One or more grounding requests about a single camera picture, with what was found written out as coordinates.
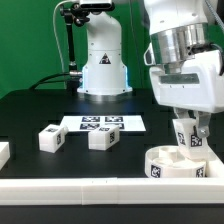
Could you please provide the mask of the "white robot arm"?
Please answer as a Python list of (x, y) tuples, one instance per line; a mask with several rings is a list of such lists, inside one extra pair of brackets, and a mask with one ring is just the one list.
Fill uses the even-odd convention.
[[(117, 0), (81, 0), (89, 13), (88, 61), (82, 89), (90, 95), (121, 93), (127, 76), (121, 60), (121, 27), (106, 11)], [(213, 113), (224, 111), (224, 57), (208, 38), (220, 20), (218, 0), (140, 0), (150, 44), (144, 54), (157, 102), (183, 119), (192, 111), (197, 134), (209, 135)]]

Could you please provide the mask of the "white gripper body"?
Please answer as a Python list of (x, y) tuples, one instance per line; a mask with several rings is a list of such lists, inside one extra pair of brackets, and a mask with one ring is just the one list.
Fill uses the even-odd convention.
[(144, 55), (149, 77), (160, 105), (186, 110), (219, 113), (224, 111), (223, 59), (219, 50), (196, 54), (181, 65), (180, 73), (168, 73), (155, 64), (152, 45)]

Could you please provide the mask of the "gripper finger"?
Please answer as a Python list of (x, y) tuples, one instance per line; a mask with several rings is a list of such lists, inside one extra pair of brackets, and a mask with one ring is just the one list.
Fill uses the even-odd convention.
[(174, 113), (177, 119), (187, 119), (189, 118), (189, 111), (182, 108), (175, 108)]
[(208, 112), (195, 111), (196, 130), (199, 138), (207, 138), (210, 134), (209, 122), (211, 114)]

